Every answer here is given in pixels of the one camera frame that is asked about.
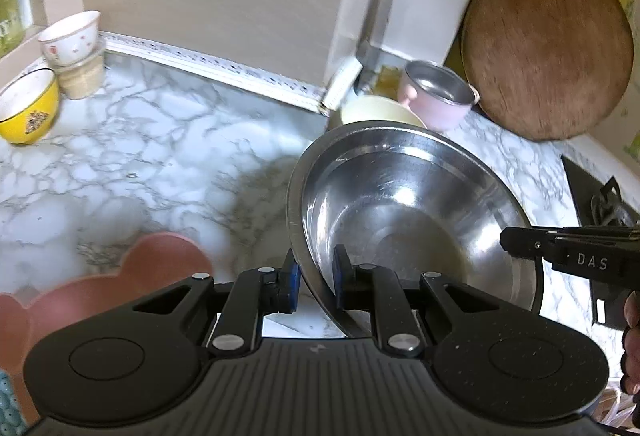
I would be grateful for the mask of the person's right hand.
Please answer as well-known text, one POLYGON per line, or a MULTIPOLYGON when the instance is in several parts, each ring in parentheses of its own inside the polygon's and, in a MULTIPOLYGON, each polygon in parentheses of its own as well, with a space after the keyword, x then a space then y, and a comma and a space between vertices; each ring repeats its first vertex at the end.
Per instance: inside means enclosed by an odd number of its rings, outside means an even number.
POLYGON ((636 396, 639 393, 640 382, 640 331, 639 331, 639 293, 632 292, 626 299, 624 317, 627 327, 623 334, 623 357, 620 359, 620 368, 623 377, 620 379, 620 388, 624 393, 636 396))

